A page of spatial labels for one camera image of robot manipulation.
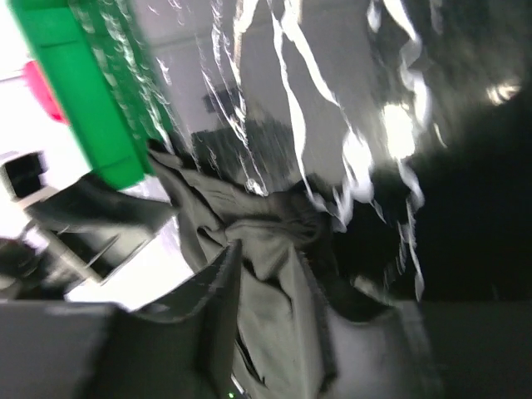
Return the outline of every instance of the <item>pink object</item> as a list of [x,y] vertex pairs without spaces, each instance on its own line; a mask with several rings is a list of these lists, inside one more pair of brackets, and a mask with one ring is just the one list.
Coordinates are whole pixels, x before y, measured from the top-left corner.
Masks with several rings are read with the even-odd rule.
[[37,61],[30,61],[24,66],[24,79],[44,111],[54,121],[68,123]]

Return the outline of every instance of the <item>green container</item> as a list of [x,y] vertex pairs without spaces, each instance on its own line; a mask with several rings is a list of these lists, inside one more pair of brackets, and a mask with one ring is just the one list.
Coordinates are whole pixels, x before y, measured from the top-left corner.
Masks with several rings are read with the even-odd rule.
[[[142,180],[151,172],[145,142],[161,135],[142,120],[140,111],[146,110],[136,98],[138,87],[130,85],[128,106],[120,106],[111,87],[116,78],[105,76],[67,0],[10,0],[10,6],[92,169],[118,190]],[[107,31],[102,30],[98,41],[113,46]],[[115,86],[127,84],[121,79]]]

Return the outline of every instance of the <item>glossy black tabletop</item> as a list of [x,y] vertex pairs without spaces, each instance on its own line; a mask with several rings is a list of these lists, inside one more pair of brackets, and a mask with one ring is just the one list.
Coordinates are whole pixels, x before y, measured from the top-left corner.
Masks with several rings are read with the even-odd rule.
[[176,150],[257,195],[304,185],[357,268],[416,237],[471,281],[530,255],[531,2],[120,0],[146,65],[96,3]]

